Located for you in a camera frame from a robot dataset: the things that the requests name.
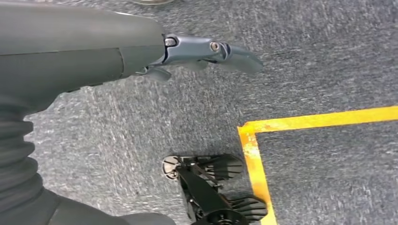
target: yellow tape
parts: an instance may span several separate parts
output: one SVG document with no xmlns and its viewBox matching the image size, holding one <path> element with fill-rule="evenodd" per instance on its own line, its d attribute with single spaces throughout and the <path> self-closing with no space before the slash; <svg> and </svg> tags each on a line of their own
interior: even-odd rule
<svg viewBox="0 0 398 225">
<path fill-rule="evenodd" d="M 261 224 L 277 225 L 277 222 L 271 202 L 271 195 L 268 190 L 267 179 L 260 156 L 256 133 L 342 126 L 390 120 L 398 120 L 398 106 L 250 121 L 243 127 L 238 127 L 237 129 L 254 195 L 265 201 L 268 208 L 268 215 L 261 220 Z"/>
<path fill-rule="evenodd" d="M 238 131 L 253 193 L 267 204 L 268 215 L 261 220 L 261 225 L 277 225 L 256 134 L 252 127 L 238 127 Z"/>
<path fill-rule="evenodd" d="M 255 133 L 398 120 L 398 106 L 247 122 Z"/>
</svg>

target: robotic finger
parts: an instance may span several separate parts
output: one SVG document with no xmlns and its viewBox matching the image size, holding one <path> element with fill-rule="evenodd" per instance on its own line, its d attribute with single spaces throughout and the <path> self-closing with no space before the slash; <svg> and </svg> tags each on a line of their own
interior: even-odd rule
<svg viewBox="0 0 398 225">
<path fill-rule="evenodd" d="M 139 75 L 166 81 L 171 73 L 161 67 L 168 65 L 203 70 L 213 63 L 246 74 L 260 72 L 263 68 L 263 63 L 252 52 L 211 38 L 169 34 L 165 36 L 164 44 L 164 55 L 145 67 Z"/>
</svg>

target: screw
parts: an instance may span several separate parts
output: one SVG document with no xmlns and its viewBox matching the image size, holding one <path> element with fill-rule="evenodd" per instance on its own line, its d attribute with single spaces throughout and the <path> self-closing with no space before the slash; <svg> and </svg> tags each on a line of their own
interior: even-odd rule
<svg viewBox="0 0 398 225">
<path fill-rule="evenodd" d="M 217 42 L 210 43 L 210 49 L 214 52 L 220 50 L 220 45 Z"/>
<path fill-rule="evenodd" d="M 168 37 L 164 40 L 164 45 L 166 47 L 173 47 L 177 45 L 177 41 L 174 38 Z"/>
</svg>

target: gray robot arm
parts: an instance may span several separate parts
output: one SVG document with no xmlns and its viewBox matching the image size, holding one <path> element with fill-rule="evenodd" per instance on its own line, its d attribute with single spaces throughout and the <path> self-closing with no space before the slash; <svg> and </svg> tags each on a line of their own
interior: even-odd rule
<svg viewBox="0 0 398 225">
<path fill-rule="evenodd" d="M 257 72 L 250 52 L 203 37 L 165 34 L 153 19 L 88 8 L 0 2 L 0 224 L 172 225 L 162 215 L 113 217 L 43 187 L 24 121 L 63 92 L 130 75 L 168 78 L 165 65 L 232 64 Z"/>
</svg>

